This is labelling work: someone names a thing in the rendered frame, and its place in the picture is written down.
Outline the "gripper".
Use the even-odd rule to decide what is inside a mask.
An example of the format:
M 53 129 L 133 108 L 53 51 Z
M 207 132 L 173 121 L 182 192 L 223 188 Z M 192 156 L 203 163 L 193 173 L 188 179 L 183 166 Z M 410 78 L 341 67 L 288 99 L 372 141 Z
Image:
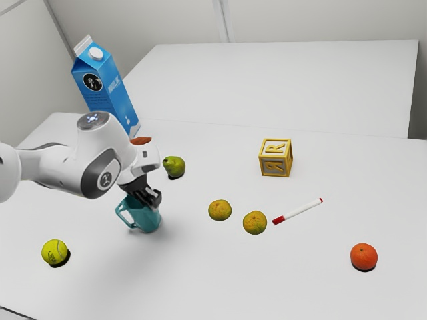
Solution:
M 162 193 L 160 190 L 149 187 L 147 175 L 142 175 L 132 182 L 119 183 L 118 185 L 123 191 L 135 197 L 140 203 L 148 204 L 151 210 L 158 210 L 162 201 Z

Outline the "teal faceted mug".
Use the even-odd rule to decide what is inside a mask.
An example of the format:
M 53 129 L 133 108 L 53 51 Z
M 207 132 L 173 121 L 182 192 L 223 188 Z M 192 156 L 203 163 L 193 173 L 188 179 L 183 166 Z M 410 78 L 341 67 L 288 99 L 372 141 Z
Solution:
M 157 209 L 151 209 L 131 195 L 120 202 L 115 213 L 130 229 L 139 229 L 143 233 L 152 233 L 161 224 L 161 215 Z

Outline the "green pear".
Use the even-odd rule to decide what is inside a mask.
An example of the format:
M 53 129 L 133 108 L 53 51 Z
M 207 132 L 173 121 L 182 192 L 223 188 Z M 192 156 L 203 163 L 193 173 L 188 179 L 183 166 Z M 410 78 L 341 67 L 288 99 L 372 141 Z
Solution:
M 186 164 L 181 157 L 167 156 L 163 159 L 162 164 L 171 178 L 179 178 L 185 173 Z

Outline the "yellow green citrus fruit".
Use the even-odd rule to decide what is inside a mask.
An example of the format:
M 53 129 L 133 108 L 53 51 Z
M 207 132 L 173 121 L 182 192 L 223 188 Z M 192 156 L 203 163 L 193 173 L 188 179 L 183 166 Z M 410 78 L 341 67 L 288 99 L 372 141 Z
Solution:
M 228 201 L 217 199 L 209 204 L 208 214 L 215 221 L 224 221 L 231 216 L 232 207 Z
M 242 225 L 247 233 L 259 235 L 266 230 L 267 219 L 261 211 L 251 211 L 244 216 Z

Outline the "yellow tennis ball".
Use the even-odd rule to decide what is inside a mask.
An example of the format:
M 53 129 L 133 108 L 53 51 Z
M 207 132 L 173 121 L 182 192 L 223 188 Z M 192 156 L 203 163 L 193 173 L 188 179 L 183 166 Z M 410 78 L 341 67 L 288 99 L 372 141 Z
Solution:
M 61 240 L 51 239 L 43 245 L 41 256 L 49 265 L 58 265 L 67 259 L 68 248 Z

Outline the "blue milk carton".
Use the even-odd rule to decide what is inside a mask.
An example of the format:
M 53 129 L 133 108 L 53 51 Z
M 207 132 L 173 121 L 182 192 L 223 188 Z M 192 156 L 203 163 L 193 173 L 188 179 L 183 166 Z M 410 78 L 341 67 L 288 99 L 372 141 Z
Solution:
M 113 114 L 131 139 L 139 129 L 139 118 L 115 61 L 108 51 L 86 35 L 75 47 L 71 74 L 90 111 Z

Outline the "yellow letter block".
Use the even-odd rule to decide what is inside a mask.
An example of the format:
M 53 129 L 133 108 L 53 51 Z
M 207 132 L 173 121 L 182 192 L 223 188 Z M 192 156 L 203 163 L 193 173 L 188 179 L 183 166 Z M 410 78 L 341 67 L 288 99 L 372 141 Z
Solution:
M 293 159 L 291 139 L 267 138 L 262 141 L 258 160 L 263 176 L 289 177 Z

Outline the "white marker with red cap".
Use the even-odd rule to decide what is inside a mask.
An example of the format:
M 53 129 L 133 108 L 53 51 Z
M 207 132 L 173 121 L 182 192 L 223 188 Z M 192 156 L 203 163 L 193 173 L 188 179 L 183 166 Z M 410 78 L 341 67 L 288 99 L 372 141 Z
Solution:
M 302 205 L 301 207 L 298 207 L 284 215 L 280 215 L 279 217 L 276 217 L 272 219 L 272 223 L 274 225 L 278 225 L 284 221 L 287 221 L 288 219 L 295 217 L 296 215 L 299 215 L 300 213 L 303 213 L 311 208 L 314 208 L 321 203 L 323 203 L 323 199 L 321 197 L 317 198 L 316 200 L 310 201 L 309 203 L 306 203 L 305 205 Z

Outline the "orange fruit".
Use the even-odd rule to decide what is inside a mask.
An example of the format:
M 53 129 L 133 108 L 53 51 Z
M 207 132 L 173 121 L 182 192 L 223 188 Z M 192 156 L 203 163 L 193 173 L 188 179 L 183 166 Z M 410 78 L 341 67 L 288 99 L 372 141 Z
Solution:
M 361 271 L 369 271 L 375 268 L 378 262 L 376 249 L 367 243 L 357 243 L 350 251 L 352 265 Z

